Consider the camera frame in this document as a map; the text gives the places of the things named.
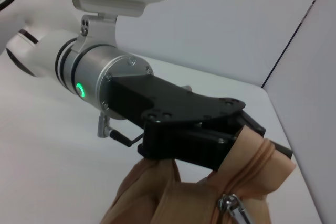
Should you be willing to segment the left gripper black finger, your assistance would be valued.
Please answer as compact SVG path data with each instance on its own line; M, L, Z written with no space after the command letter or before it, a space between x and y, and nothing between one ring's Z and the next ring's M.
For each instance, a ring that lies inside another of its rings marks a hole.
M138 152L150 160L178 159L217 171L237 137L192 127L146 126Z
M224 119L213 119L209 122L202 123L203 129L219 131L233 136L237 136L244 126L249 127L262 137L265 136L266 129L257 123L244 110Z

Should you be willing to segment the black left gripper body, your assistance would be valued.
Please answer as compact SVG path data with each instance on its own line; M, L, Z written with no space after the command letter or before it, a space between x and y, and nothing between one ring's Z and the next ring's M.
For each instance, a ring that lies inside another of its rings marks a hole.
M113 77L109 82L109 108L144 128L199 123L222 119L245 108L233 98L207 97L153 75Z

